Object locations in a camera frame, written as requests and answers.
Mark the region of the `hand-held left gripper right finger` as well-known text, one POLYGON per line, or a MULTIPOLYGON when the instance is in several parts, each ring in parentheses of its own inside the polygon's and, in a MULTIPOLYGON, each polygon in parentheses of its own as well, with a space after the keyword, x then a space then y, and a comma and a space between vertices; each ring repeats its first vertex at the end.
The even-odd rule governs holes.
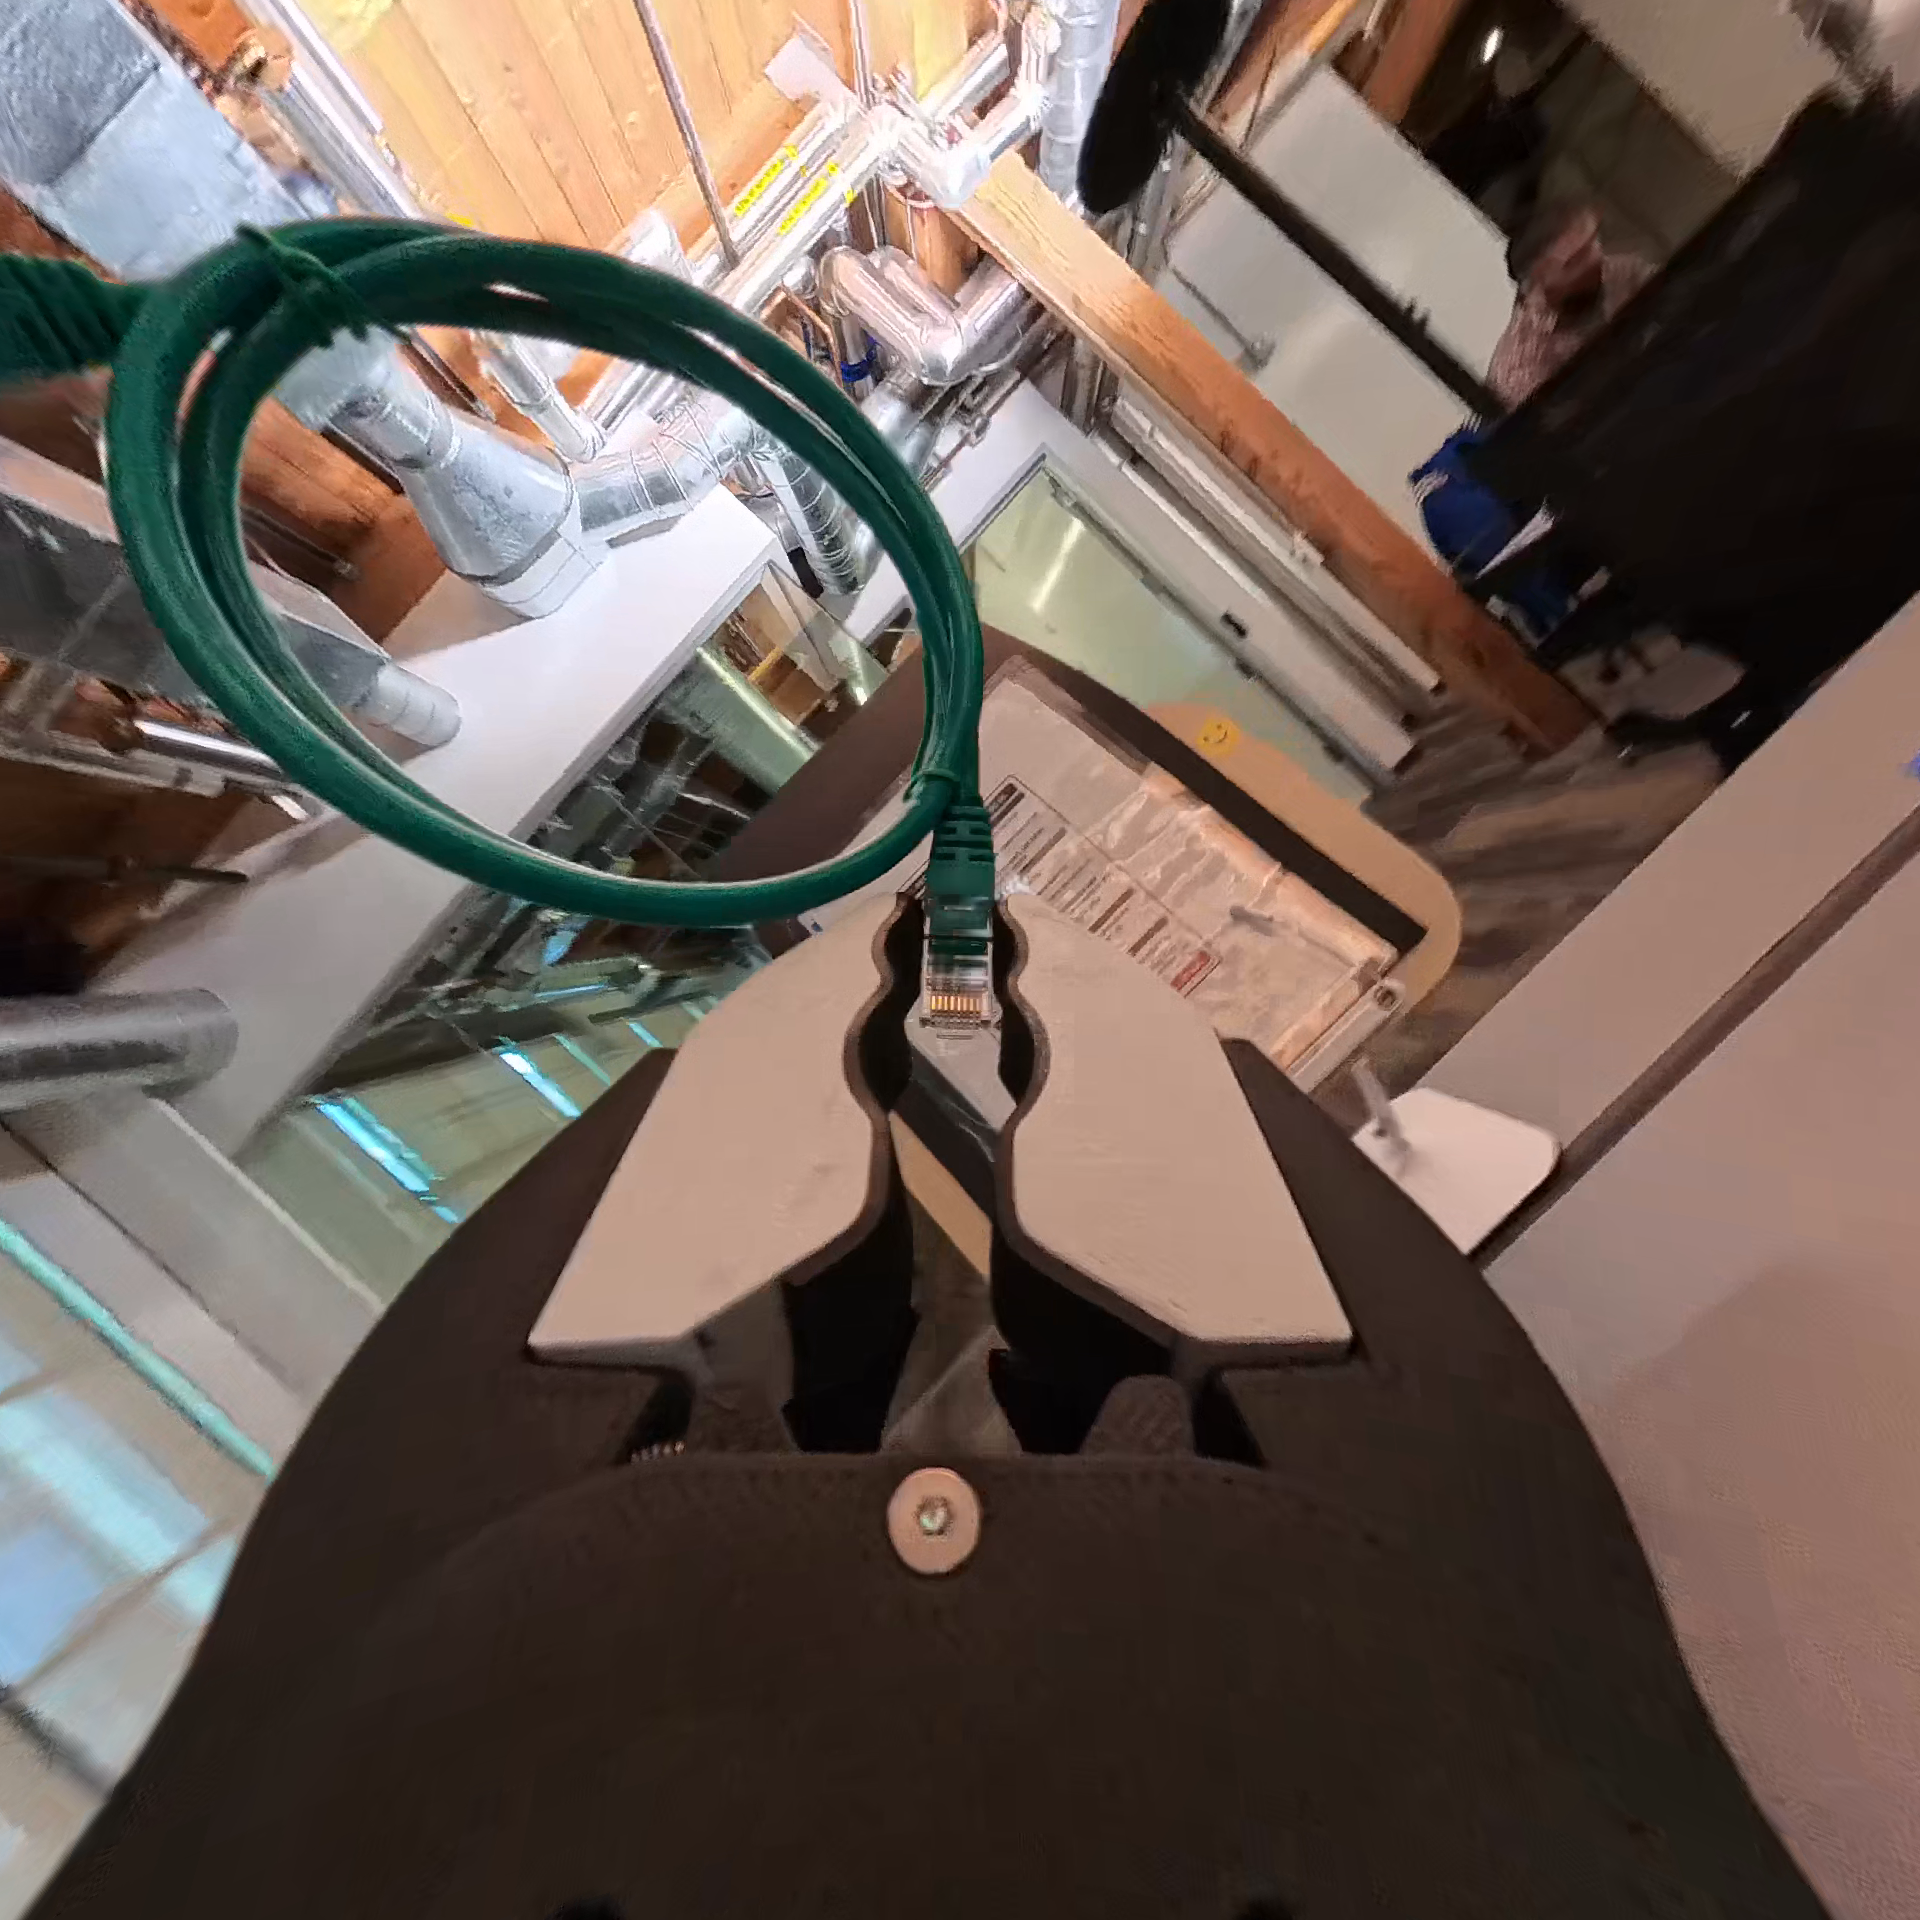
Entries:
POLYGON ((1042 899, 1002 904, 1009 1250, 1173 1364, 1339 1362, 1357 1328, 1212 1021, 1042 899))

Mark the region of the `bundle of silver pipes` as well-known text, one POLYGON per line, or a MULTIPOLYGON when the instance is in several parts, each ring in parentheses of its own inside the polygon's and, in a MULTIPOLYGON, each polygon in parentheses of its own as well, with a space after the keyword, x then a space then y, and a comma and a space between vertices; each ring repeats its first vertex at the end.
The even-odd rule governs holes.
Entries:
POLYGON ((853 227, 853 206, 876 183, 959 214, 997 161, 1042 130, 1063 52, 1058 12, 1032 5, 976 39, 929 98, 891 86, 882 102, 858 106, 821 34, 797 25, 767 79, 806 116, 732 202, 737 266, 718 245, 687 254, 659 214, 637 223, 633 262, 751 318, 813 266, 821 301, 867 331, 884 370, 923 389, 989 372, 993 344, 1027 305, 1012 274, 993 268, 948 297, 901 248, 830 253, 830 240, 853 227))

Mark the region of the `large paned window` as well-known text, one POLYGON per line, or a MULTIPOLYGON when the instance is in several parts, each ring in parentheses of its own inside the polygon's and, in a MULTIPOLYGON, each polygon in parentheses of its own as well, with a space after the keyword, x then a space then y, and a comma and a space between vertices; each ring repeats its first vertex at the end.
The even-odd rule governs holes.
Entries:
POLYGON ((270 1456, 5 1224, 5 1716, 88 1788, 153 1734, 270 1456))

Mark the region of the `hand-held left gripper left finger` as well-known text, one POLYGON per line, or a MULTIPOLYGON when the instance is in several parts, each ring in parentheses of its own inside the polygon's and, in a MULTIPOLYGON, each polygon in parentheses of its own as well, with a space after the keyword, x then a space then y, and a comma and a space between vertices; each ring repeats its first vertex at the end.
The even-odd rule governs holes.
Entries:
POLYGON ((673 1054, 530 1352, 571 1364, 890 1364, 911 1228, 905 1085, 921 907, 876 894, 751 973, 673 1054))

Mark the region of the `wooden support post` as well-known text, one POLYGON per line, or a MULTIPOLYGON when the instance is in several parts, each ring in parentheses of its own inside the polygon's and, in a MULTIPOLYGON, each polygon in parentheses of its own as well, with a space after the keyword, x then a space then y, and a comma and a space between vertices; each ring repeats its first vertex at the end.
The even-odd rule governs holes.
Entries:
POLYGON ((1597 725, 1442 565, 1160 290, 1100 243, 1018 155, 989 162, 958 227, 1095 355, 1283 523, 1442 682, 1536 756, 1597 725))

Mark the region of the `black office chair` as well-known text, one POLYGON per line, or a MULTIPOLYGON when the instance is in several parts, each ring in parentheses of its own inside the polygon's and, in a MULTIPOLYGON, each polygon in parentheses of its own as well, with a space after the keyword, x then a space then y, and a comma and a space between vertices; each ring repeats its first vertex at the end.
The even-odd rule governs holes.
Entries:
POLYGON ((1815 95, 1472 464, 1735 660, 1727 694, 1615 742, 1741 766, 1917 599, 1917 93, 1815 95))

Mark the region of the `blue striped jacket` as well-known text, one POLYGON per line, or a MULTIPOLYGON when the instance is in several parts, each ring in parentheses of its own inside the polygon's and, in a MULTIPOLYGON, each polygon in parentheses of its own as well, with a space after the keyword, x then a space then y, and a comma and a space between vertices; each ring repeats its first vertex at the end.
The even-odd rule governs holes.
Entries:
MULTIPOLYGON (((1475 589, 1479 576, 1541 512, 1538 504, 1517 505, 1482 479, 1475 471, 1479 442, 1482 422, 1470 417, 1408 473, 1428 542, 1460 589, 1475 589)), ((1505 589, 1495 589, 1495 602, 1520 616, 1530 639, 1546 639, 1574 609, 1571 589, 1546 561, 1533 561, 1505 589)))

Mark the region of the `white board stand base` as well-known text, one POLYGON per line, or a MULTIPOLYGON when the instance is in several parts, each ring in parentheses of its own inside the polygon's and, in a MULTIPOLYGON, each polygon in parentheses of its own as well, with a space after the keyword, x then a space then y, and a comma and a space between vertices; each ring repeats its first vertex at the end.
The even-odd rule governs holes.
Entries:
POLYGON ((1561 1163, 1557 1139, 1541 1128, 1448 1092, 1413 1088, 1391 1096, 1369 1061, 1357 1061, 1349 1078, 1364 1109, 1357 1129, 1359 1154, 1464 1258, 1482 1254, 1561 1163))

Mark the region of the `black framed instruction board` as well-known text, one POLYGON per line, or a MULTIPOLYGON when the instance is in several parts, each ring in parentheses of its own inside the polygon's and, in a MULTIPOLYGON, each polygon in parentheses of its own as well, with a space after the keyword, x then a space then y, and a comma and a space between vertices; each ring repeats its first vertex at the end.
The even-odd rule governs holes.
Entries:
MULTIPOLYGON (((1458 892, 1217 707, 1140 710, 1007 635, 987 635, 987 664, 980 773, 999 882, 1120 948, 1212 1021, 1283 1168, 1280 1081, 1333 1085, 1438 991, 1460 953, 1458 892)), ((1135 1372, 1202 1388, 1327 1364, 1173 1364, 1034 1275, 999 1228, 997 1172, 1028 1035, 1012 1035, 1009 1066, 997 1035, 917 1033, 915 1045, 896 1119, 909 1189, 989 1275, 999 1334, 1052 1399, 1087 1405, 1135 1372)), ((1339 1292, 1311 1176, 1283 1176, 1339 1292)))

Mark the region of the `metal cylinder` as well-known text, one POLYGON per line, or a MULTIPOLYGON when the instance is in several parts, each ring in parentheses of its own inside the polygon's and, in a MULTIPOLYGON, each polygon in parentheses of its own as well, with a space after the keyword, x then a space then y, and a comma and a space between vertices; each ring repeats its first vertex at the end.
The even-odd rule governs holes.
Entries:
POLYGON ((310 822, 322 815, 318 803, 292 779, 278 760, 221 732, 197 732, 185 725, 133 714, 128 720, 131 750, 165 758, 221 779, 227 788, 254 794, 276 803, 288 821, 310 822))

